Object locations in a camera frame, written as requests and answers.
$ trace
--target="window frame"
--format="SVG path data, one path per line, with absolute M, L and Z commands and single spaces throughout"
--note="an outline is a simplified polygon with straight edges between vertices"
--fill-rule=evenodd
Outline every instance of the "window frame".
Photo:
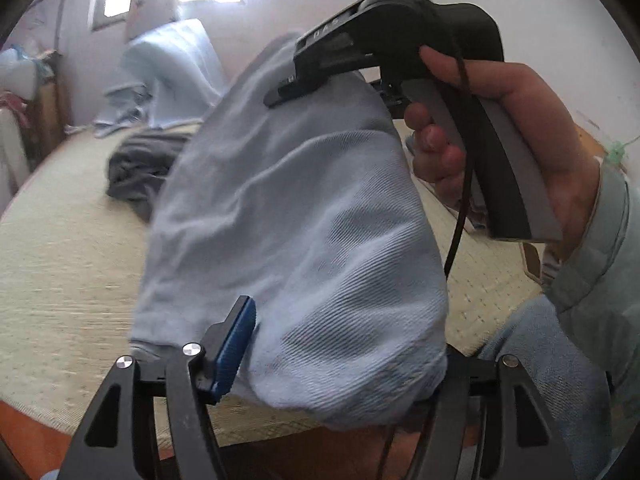
M 92 32 L 96 30 L 101 30 L 105 27 L 110 27 L 115 23 L 126 22 L 127 16 L 129 15 L 129 11 L 121 12 L 120 14 L 116 14 L 115 16 L 105 16 L 104 15 L 104 6 L 107 0 L 91 0 L 91 13 L 90 13 L 90 29 Z

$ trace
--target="human hand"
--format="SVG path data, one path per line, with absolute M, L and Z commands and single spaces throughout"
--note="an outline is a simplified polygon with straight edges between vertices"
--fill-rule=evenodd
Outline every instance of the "human hand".
M 459 84 L 456 61 L 423 46 L 420 58 L 444 82 Z M 582 240 L 598 192 L 600 168 L 582 146 L 560 98 L 530 67 L 517 63 L 465 61 L 471 91 L 497 100 L 529 145 L 542 173 L 551 207 L 562 226 L 561 260 Z M 438 197 L 454 206 L 462 196 L 465 155 L 449 144 L 423 104 L 413 103 L 404 120 L 414 134 L 414 173 L 435 185 Z

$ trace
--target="silver screw head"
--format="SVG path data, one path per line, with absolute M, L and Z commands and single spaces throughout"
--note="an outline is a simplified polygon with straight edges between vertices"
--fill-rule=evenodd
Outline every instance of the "silver screw head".
M 202 350 L 202 346 L 198 343 L 187 343 L 182 347 L 182 353 L 185 355 L 198 355 Z
M 118 368 L 129 368 L 133 364 L 133 357 L 130 355 L 121 355 L 116 359 L 116 366 Z
M 518 361 L 518 358 L 515 355 L 505 354 L 502 356 L 502 364 L 507 368 L 517 368 L 520 361 Z

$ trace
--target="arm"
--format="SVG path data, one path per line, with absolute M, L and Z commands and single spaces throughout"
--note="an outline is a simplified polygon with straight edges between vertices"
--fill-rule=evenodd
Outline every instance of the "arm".
M 422 47 L 437 78 L 457 84 L 455 60 Z M 640 413 L 640 196 L 624 178 L 582 147 L 571 115 L 527 66 L 467 61 L 475 94 L 499 100 L 540 166 L 562 243 L 547 248 L 556 261 L 546 294 L 574 344 L 612 375 L 627 416 Z M 435 184 L 448 205 L 462 194 L 464 154 L 451 146 L 421 104 L 407 107 L 415 130 L 414 173 Z

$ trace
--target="sleeve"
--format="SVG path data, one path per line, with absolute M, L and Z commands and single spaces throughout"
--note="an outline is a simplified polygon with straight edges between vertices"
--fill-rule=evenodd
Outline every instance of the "sleeve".
M 604 163 L 580 246 L 551 272 L 546 295 L 582 352 L 611 374 L 615 402 L 640 415 L 640 195 Z

